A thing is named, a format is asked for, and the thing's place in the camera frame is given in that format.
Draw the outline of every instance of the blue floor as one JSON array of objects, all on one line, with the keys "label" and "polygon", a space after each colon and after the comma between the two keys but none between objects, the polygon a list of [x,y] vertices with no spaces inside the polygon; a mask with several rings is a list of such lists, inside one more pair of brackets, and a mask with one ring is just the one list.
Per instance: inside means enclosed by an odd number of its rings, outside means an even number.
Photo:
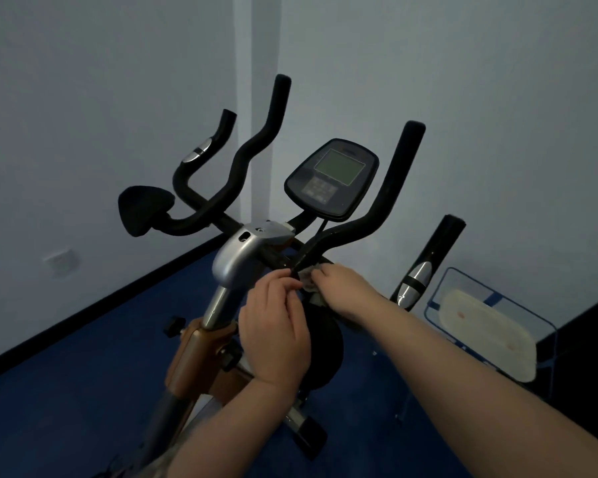
[{"label": "blue floor", "polygon": [[[202,315],[215,285],[203,257],[0,376],[0,478],[89,478],[128,464],[163,390],[178,340],[172,315]],[[249,477],[469,476],[390,361],[344,329],[341,370],[305,410],[329,434],[307,461],[280,427]]]}]

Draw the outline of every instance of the wall socket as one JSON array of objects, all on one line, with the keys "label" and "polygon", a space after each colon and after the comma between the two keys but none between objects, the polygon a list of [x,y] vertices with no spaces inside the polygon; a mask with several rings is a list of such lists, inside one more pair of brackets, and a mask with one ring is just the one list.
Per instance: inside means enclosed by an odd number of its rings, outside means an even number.
[{"label": "wall socket", "polygon": [[66,277],[70,273],[75,272],[80,266],[80,257],[73,249],[57,252],[44,258],[43,261],[51,268],[53,277],[56,279]]}]

